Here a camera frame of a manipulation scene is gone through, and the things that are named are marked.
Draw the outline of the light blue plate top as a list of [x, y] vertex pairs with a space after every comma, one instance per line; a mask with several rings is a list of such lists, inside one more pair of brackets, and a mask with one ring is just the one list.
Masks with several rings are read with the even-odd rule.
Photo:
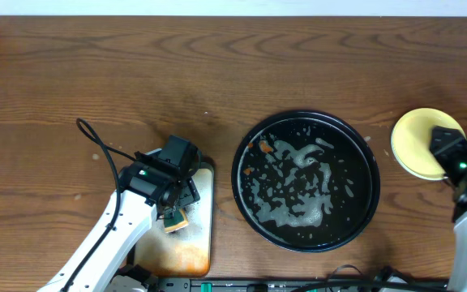
[[419, 172], [416, 172], [410, 169], [401, 160], [398, 160], [397, 162], [404, 170], [406, 170], [408, 173], [412, 174], [413, 176], [417, 178], [421, 178], [421, 179], [428, 180], [428, 181], [442, 181], [447, 178], [444, 174], [428, 174], [428, 175], [420, 174]]

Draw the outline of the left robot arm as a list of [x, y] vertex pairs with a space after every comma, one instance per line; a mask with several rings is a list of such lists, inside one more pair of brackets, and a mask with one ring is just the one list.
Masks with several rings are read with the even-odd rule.
[[171, 135], [163, 148], [136, 152], [118, 174], [105, 211], [75, 253], [41, 291], [103, 291], [131, 248], [159, 217], [199, 200], [192, 176], [202, 153]]

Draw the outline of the orange green sponge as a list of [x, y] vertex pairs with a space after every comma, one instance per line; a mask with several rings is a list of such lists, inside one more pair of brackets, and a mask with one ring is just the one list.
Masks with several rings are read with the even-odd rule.
[[164, 231], [168, 234], [185, 228], [188, 226], [189, 221], [185, 210], [180, 208], [178, 211], [172, 213], [171, 215], [164, 216], [163, 223]]

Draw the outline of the yellow plate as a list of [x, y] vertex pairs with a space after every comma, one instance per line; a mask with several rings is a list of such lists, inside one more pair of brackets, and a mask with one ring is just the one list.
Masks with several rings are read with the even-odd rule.
[[438, 109], [410, 110], [396, 122], [391, 133], [392, 152], [413, 171], [420, 174], [444, 174], [429, 150], [431, 131], [435, 126], [452, 128], [465, 134], [461, 125]]

